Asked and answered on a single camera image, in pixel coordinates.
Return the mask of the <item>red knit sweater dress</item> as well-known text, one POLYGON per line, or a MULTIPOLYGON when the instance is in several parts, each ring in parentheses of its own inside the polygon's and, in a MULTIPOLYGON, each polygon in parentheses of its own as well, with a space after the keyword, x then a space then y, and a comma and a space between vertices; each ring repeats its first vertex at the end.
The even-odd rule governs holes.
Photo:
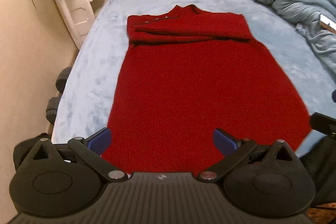
POLYGON ((222 159, 213 133, 296 149, 310 133, 298 91, 241 14, 176 6, 131 15, 104 160, 132 172, 199 174, 222 159))

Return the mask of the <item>black dumbbell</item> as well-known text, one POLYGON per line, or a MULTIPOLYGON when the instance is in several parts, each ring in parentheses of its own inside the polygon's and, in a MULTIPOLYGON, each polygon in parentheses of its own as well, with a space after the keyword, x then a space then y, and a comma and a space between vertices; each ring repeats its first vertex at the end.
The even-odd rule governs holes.
POLYGON ((68 77, 72 71, 72 67, 66 67, 64 68, 58 75, 56 79, 56 89, 58 90, 59 93, 63 94, 68 77))
POLYGON ((52 97, 46 107, 46 119, 50 122, 50 124, 54 125, 58 107, 60 104, 61 96, 58 97, 52 97))

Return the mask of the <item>smartphone on blanket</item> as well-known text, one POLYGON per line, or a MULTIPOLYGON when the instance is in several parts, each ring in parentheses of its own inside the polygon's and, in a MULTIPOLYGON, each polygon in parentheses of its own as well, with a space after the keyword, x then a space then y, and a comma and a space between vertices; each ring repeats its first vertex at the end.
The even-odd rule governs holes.
POLYGON ((336 23, 323 14, 319 15, 319 25, 323 29, 330 31, 333 34, 336 34, 336 23))

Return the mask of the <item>black trousers of person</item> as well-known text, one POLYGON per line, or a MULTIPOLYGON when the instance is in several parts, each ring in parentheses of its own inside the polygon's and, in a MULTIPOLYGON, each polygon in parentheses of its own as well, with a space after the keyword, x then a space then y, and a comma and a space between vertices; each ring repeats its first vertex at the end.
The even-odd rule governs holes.
POLYGON ((322 138, 306 155, 300 157, 316 187, 313 206, 335 202, 335 139, 322 138))

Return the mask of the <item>light blue fleece bed sheet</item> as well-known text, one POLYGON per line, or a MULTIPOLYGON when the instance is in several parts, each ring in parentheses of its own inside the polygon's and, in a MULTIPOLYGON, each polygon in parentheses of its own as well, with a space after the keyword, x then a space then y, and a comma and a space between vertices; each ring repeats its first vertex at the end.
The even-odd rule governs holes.
MULTIPOLYGON (((188 5, 243 15, 253 37, 266 46, 298 91, 309 117, 314 113, 335 116, 331 99, 335 81, 295 25, 272 7, 253 0, 108 0, 68 77, 52 135, 54 143, 66 143, 77 136, 86 138, 108 128, 118 75, 129 46, 128 17, 162 15, 176 6, 188 5)), ((299 147, 292 150, 305 155, 321 137, 311 128, 299 147)))

